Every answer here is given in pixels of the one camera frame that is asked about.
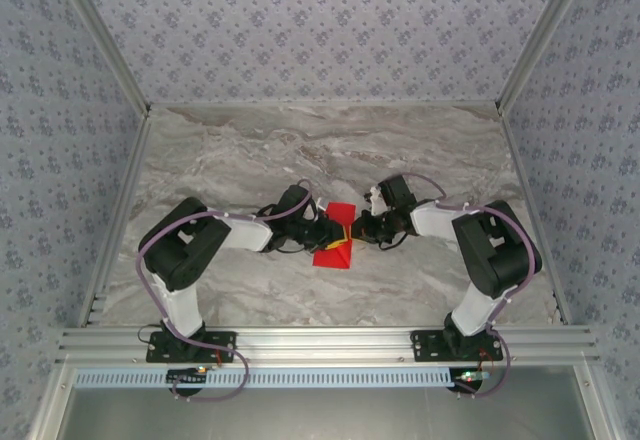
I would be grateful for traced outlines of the black controller board with LED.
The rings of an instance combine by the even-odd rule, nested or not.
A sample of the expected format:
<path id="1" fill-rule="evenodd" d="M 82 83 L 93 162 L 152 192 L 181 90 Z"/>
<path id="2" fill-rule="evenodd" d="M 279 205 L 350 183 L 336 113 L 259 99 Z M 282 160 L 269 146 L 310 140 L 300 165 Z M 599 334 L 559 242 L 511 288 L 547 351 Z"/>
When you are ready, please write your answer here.
<path id="1" fill-rule="evenodd" d="M 202 368 L 169 369 L 165 375 L 167 385 L 200 385 L 207 380 L 207 370 Z"/>
<path id="2" fill-rule="evenodd" d="M 466 368 L 454 368 L 450 370 L 453 386 L 452 391 L 465 394 L 477 393 L 482 384 L 492 376 L 490 371 L 470 370 Z"/>

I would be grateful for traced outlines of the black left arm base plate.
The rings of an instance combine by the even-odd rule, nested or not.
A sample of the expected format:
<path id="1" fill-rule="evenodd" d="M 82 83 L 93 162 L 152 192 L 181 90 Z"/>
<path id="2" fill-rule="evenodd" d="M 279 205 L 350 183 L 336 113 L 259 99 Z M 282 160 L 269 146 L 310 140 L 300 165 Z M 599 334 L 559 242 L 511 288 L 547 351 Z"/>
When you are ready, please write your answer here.
<path id="1" fill-rule="evenodd" d="M 147 363 L 231 363 L 234 359 L 232 352 L 226 349 L 235 349 L 236 333 L 222 331 L 206 331 L 194 339 L 201 343 L 207 343 L 223 347 L 223 350 L 203 348 L 187 343 L 174 337 L 169 332 L 153 332 L 148 340 L 146 352 Z"/>

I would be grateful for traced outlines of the thin aluminium table edge strip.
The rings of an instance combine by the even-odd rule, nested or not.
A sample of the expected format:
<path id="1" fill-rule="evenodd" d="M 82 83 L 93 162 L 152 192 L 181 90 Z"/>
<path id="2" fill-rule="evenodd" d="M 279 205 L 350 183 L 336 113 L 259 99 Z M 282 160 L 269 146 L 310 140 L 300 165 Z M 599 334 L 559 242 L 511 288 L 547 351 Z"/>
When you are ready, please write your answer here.
<path id="1" fill-rule="evenodd" d="M 404 107 L 404 106 L 429 106 L 429 107 L 460 107 L 497 109 L 494 100 L 267 100 L 256 102 L 153 102 L 150 109 L 161 108 L 252 108 L 252 107 Z"/>

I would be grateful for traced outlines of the red paper sheet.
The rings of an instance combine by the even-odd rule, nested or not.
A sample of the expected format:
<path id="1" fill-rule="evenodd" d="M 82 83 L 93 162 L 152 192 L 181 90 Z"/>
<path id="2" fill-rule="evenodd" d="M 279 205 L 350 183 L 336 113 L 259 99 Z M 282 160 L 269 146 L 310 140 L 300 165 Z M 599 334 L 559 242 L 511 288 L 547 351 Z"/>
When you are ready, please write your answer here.
<path id="1" fill-rule="evenodd" d="M 325 212 L 328 218 L 336 221 L 339 225 L 350 226 L 355 221 L 356 206 L 350 203 L 330 202 Z M 319 268 L 332 268 L 348 270 L 351 267 L 353 239 L 346 241 L 346 244 L 339 249 L 326 251 L 321 250 L 313 255 L 312 265 Z"/>

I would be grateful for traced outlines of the wide aluminium mounting rail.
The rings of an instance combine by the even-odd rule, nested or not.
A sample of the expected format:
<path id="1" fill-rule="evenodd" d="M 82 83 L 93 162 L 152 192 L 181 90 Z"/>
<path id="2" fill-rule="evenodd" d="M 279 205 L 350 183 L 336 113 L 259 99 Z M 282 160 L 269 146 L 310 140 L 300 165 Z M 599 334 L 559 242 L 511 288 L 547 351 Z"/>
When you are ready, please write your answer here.
<path id="1" fill-rule="evenodd" d="M 412 327 L 235 327 L 236 348 L 252 366 L 386 366 L 412 363 Z M 145 361 L 136 327 L 63 331 L 57 363 L 128 366 Z M 586 326 L 499 326 L 517 366 L 597 363 L 601 354 Z"/>

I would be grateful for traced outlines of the grey sheet metal panel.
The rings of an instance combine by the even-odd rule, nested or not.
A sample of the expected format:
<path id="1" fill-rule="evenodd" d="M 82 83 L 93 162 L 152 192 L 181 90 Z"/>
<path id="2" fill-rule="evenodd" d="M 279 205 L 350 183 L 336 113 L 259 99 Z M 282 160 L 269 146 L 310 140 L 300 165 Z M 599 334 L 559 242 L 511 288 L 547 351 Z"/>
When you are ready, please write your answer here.
<path id="1" fill-rule="evenodd" d="M 65 368 L 29 440 L 626 440 L 587 368 L 514 368 L 483 399 L 444 388 L 250 388 L 183 402 L 151 376 Z"/>

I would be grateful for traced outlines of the slanted aluminium frame post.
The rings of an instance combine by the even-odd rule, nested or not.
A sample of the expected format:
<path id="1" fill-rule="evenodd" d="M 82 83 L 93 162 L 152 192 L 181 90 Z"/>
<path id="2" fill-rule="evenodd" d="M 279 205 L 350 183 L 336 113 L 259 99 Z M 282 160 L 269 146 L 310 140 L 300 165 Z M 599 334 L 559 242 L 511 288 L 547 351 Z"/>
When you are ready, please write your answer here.
<path id="1" fill-rule="evenodd" d="M 515 66 L 497 97 L 496 108 L 503 118 L 514 106 L 572 2 L 573 0 L 547 0 Z"/>
<path id="2" fill-rule="evenodd" d="M 102 54 L 106 65 L 115 76 L 123 94 L 134 110 L 145 117 L 148 113 L 146 99 L 93 0 L 70 0 L 70 2 Z"/>

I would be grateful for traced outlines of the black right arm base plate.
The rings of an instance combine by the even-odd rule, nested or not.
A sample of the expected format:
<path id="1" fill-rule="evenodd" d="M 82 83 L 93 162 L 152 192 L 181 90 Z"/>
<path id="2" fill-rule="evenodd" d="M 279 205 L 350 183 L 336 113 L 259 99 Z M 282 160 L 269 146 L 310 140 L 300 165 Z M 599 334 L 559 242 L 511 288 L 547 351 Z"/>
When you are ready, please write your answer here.
<path id="1" fill-rule="evenodd" d="M 416 362 L 473 362 L 483 358 L 501 361 L 504 358 L 500 341 L 481 332 L 463 336 L 457 331 L 416 330 L 410 334 Z"/>

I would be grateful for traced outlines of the aluminium table side rail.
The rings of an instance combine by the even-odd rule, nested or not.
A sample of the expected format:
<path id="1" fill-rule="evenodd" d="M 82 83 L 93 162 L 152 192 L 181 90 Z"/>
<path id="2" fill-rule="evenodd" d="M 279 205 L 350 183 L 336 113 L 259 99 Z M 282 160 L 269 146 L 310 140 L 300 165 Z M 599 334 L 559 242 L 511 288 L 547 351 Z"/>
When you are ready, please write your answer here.
<path id="1" fill-rule="evenodd" d="M 77 326 L 86 328 L 91 325 L 95 314 L 94 307 L 104 296 L 111 271 L 117 263 L 122 240 L 134 202 L 135 192 L 139 181 L 145 150 L 151 129 L 150 112 L 144 112 L 136 131 L 134 143 L 126 164 L 124 177 L 113 205 L 111 219 L 106 229 L 106 236 L 99 250 L 96 265 L 93 269 L 87 292 L 80 309 Z"/>
<path id="2" fill-rule="evenodd" d="M 514 169 L 518 176 L 521 188 L 523 190 L 524 201 L 531 221 L 532 237 L 536 241 L 536 246 L 540 251 L 543 260 L 543 269 L 547 272 L 548 280 L 553 290 L 553 296 L 556 302 L 556 310 L 558 318 L 563 325 L 573 324 L 573 318 L 569 309 L 569 305 L 564 293 L 564 289 L 554 263 L 549 243 L 546 239 L 542 221 L 535 204 L 533 192 L 531 190 L 529 179 L 525 171 L 525 167 L 520 156 L 518 145 L 514 134 L 511 130 L 510 123 L 506 116 L 500 115 L 500 120 L 506 137 L 507 145 L 514 162 Z"/>

